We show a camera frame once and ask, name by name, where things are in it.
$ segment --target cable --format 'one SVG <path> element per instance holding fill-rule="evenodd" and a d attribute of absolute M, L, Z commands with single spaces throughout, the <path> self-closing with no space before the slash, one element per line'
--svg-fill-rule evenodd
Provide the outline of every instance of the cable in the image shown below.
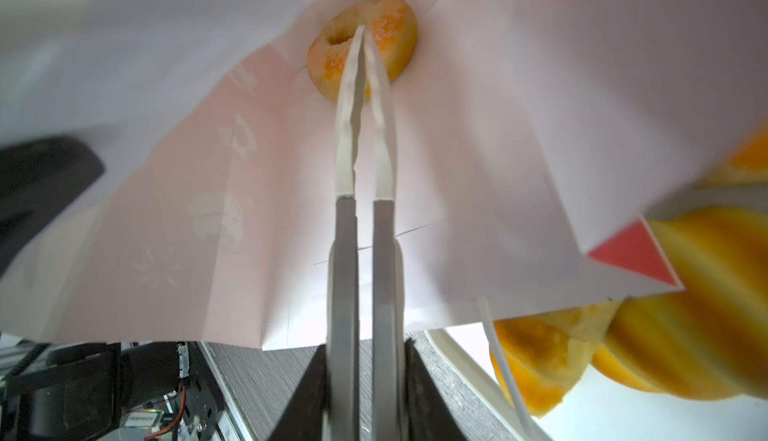
<path fill-rule="evenodd" d="M 174 419 L 174 421 L 171 424 L 162 428 L 160 431 L 157 431 L 156 433 L 149 433 L 147 436 L 144 437 L 144 439 L 156 438 L 158 436 L 162 436 L 166 434 L 168 431 L 171 431 L 179 423 L 179 421 L 181 421 L 181 417 L 184 415 L 184 405 L 186 403 L 187 403 L 187 388 L 182 388 L 181 407 L 179 408 L 179 414 L 176 416 L 176 419 Z"/>
<path fill-rule="evenodd" d="M 24 373 L 24 370 L 27 369 L 35 359 L 38 359 L 38 357 L 43 354 L 43 351 L 46 350 L 49 346 L 51 346 L 51 343 L 35 344 L 34 347 L 27 352 L 26 356 L 24 356 L 22 360 L 16 364 L 16 366 L 8 371 L 8 373 L 5 375 L 5 378 L 8 379 L 10 377 L 18 376 L 19 374 Z"/>

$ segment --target black cable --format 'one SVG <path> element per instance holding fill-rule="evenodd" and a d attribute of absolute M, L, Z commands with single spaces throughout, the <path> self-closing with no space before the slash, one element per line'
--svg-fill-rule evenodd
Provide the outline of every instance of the black cable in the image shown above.
<path fill-rule="evenodd" d="M 35 344 L 34 347 L 29 350 L 22 358 L 21 361 L 16 364 L 13 368 L 11 368 L 10 371 L 5 375 L 5 378 L 10 378 L 14 376 L 18 376 L 21 373 L 24 373 L 24 370 L 29 367 L 30 364 L 34 362 L 35 359 L 38 359 L 38 357 L 43 354 L 43 351 L 48 349 L 48 347 L 51 346 L 51 343 L 39 343 Z"/>

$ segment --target donut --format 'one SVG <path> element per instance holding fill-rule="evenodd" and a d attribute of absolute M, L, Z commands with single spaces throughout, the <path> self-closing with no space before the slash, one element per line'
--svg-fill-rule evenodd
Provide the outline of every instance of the donut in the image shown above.
<path fill-rule="evenodd" d="M 312 83 L 333 102 L 339 97 L 346 56 L 360 24 L 371 29 L 389 81 L 408 65 L 416 46 L 416 14 L 403 0 L 365 0 L 342 11 L 320 31 L 306 57 Z"/>

